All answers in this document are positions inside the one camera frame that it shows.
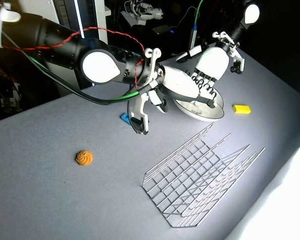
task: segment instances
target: wire rack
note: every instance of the wire rack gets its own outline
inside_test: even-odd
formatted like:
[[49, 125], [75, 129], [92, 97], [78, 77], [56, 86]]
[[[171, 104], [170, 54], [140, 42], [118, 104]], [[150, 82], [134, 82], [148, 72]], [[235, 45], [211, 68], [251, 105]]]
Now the wire rack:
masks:
[[212, 124], [151, 168], [142, 187], [172, 227], [189, 228], [199, 225], [224, 194], [265, 150], [240, 161], [250, 144], [219, 158], [203, 138]]

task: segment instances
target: yellow block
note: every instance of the yellow block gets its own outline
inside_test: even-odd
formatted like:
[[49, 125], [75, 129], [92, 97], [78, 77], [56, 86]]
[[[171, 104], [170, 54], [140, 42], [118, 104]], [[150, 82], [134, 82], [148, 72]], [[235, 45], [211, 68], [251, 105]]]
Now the yellow block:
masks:
[[236, 114], [250, 114], [251, 109], [248, 105], [233, 105], [233, 111]]

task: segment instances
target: metal grid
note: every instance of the metal grid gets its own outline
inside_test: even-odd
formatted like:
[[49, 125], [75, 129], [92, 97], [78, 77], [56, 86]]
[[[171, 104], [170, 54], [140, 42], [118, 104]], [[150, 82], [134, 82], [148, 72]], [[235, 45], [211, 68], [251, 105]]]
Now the metal grid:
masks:
[[213, 147], [203, 138], [212, 124], [203, 129], [144, 176], [142, 187], [172, 227], [187, 228], [199, 225], [222, 196], [260, 156], [257, 154], [238, 161], [250, 147], [220, 159]]

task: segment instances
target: green cable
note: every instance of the green cable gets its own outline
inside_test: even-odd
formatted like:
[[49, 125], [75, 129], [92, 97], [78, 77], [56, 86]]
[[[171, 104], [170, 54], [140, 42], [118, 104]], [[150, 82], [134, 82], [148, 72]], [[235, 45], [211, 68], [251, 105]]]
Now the green cable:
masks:
[[196, 24], [197, 23], [197, 19], [198, 19], [198, 14], [199, 14], [199, 9], [201, 7], [201, 4], [204, 0], [201, 0], [200, 3], [199, 3], [199, 6], [197, 7], [196, 9], [196, 13], [195, 13], [195, 18], [194, 18], [194, 23]]
[[[31, 58], [31, 60], [32, 60], [33, 62], [35, 62], [36, 64], [40, 65], [40, 66], [43, 67], [44, 69], [48, 70], [48, 69], [47, 69], [45, 66], [43, 66], [40, 62], [38, 62], [35, 58], [33, 58], [33, 57], [30, 57], [30, 58]], [[132, 92], [132, 93], [130, 93], [130, 94], [128, 94], [128, 95], [124, 95], [124, 96], [120, 96], [120, 97], [111, 98], [110, 100], [116, 101], [116, 100], [129, 99], [129, 98], [134, 97], [134, 96], [136, 96], [136, 95], [138, 95], [138, 94], [139, 94], [138, 91], [134, 91], [134, 92]]]

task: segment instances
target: orange swirl object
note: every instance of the orange swirl object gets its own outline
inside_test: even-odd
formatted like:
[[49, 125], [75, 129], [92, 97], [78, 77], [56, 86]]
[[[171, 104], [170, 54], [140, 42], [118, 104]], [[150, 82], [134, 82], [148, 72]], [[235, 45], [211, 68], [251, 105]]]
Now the orange swirl object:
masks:
[[81, 166], [87, 166], [94, 160], [94, 155], [90, 151], [80, 151], [75, 157], [76, 162]]

